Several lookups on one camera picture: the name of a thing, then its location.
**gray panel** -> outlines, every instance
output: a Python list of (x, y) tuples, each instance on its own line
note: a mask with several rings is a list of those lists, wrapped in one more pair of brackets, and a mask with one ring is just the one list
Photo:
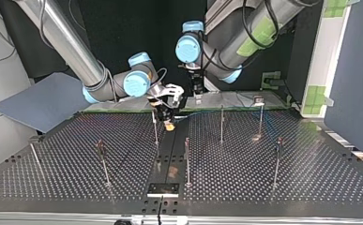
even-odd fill
[(0, 102), (0, 113), (31, 128), (48, 132), (90, 104), (82, 83), (54, 73), (21, 93)]
[(352, 5), (330, 97), (325, 124), (363, 151), (363, 0)]

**sticker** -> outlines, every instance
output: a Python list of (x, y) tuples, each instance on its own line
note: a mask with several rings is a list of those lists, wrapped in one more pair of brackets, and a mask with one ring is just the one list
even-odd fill
[(347, 7), (347, 0), (327, 0), (325, 18), (342, 17)]
[(304, 103), (303, 114), (318, 115), (325, 105), (325, 86), (309, 86)]
[(265, 79), (269, 78), (269, 79), (273, 79), (273, 80), (279, 80), (280, 79), (280, 71), (275, 71), (275, 72), (264, 72), (263, 73), (263, 77), (261, 78), (261, 88), (262, 89), (271, 89), (271, 90), (278, 90), (279, 87), (278, 86), (271, 86), (268, 83), (265, 83)]
[[(251, 33), (260, 43), (264, 45), (269, 45), (274, 40), (272, 37), (275, 34), (275, 25), (271, 19), (267, 17), (263, 17), (263, 19), (258, 23), (258, 25), (254, 28)], [(240, 46), (237, 50), (237, 54), (249, 57), (253, 55), (257, 50), (262, 49), (258, 45), (254, 44), (254, 42), (248, 37), (245, 42)]]

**small metal object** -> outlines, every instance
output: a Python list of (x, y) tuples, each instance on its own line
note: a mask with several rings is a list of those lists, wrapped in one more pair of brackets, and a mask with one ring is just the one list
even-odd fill
[(108, 169), (107, 169), (106, 162), (105, 162), (106, 150), (105, 150), (105, 146), (104, 146), (104, 141), (102, 139), (99, 139), (98, 142), (97, 142), (96, 147), (97, 147), (98, 156), (102, 161), (102, 166), (103, 166), (104, 171), (105, 171), (105, 177), (106, 177), (106, 180), (107, 180), (106, 185), (109, 187), (112, 184), (111, 184), (111, 181), (109, 180)]
[(32, 148), (32, 152), (33, 152), (33, 156), (35, 157), (36, 162), (38, 163), (38, 165), (40, 166), (40, 159), (38, 159), (38, 154), (36, 153), (36, 149), (35, 146), (32, 143), (29, 143), (29, 145)]
[(263, 129), (263, 114), (264, 114), (264, 98), (261, 96), (255, 96), (253, 98), (253, 107), (257, 107), (260, 106), (260, 124), (258, 126), (258, 133), (256, 135), (253, 136), (253, 140), (259, 141), (261, 139), (261, 135), (262, 135), (262, 129)]
[(179, 184), (150, 184), (148, 188), (148, 198), (178, 198)]
[(152, 121), (154, 123), (154, 128), (155, 128), (155, 144), (159, 145), (157, 120), (155, 118), (155, 113), (153, 111), (152, 111)]
[(283, 138), (282, 137), (278, 137), (276, 151), (277, 151), (277, 165), (275, 166), (273, 189), (275, 189), (277, 187), (278, 171), (279, 171), (279, 167), (280, 167), (280, 158), (283, 153)]
[(221, 105), (221, 139), (220, 142), (224, 142), (224, 106)]
[(185, 139), (185, 154), (184, 158), (187, 160), (187, 187), (191, 185), (189, 176), (189, 138)]

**perforated metal table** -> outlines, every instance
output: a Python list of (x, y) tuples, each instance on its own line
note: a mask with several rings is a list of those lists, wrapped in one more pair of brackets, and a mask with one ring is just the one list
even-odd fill
[[(363, 218), (363, 162), (293, 111), (195, 113), (155, 145), (149, 113), (75, 116), (0, 165), (0, 212), (191, 218)], [(275, 140), (284, 151), (274, 184)], [(186, 186), (189, 138), (191, 185)], [(108, 149), (112, 185), (95, 152)], [(154, 183), (177, 198), (148, 198)]]

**blue joint cap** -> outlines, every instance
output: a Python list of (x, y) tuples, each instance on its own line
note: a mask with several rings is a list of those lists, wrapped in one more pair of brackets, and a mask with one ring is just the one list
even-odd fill
[(182, 24), (182, 33), (188, 31), (204, 31), (204, 23), (200, 21), (184, 22)]
[(141, 97), (146, 94), (151, 85), (148, 74), (140, 70), (131, 71), (123, 81), (126, 94), (131, 97)]
[(225, 83), (234, 83), (234, 81), (236, 81), (236, 79), (239, 77), (240, 73), (242, 73), (242, 65), (240, 65), (238, 68), (240, 68), (240, 69), (233, 72), (228, 77), (220, 79), (220, 80), (225, 82)]
[(140, 53), (136, 53), (136, 54), (134, 54), (133, 56), (130, 57), (129, 65), (132, 68), (137, 64), (141, 64), (141, 63), (147, 62), (147, 61), (151, 61), (151, 58), (149, 58), (148, 53), (140, 52)]
[(189, 35), (181, 37), (175, 47), (175, 54), (183, 63), (195, 62), (201, 54), (199, 41), (195, 37)]
[(83, 87), (83, 95), (86, 101), (88, 101), (91, 104), (99, 103), (95, 98), (93, 98), (90, 93), (85, 89), (85, 86)]

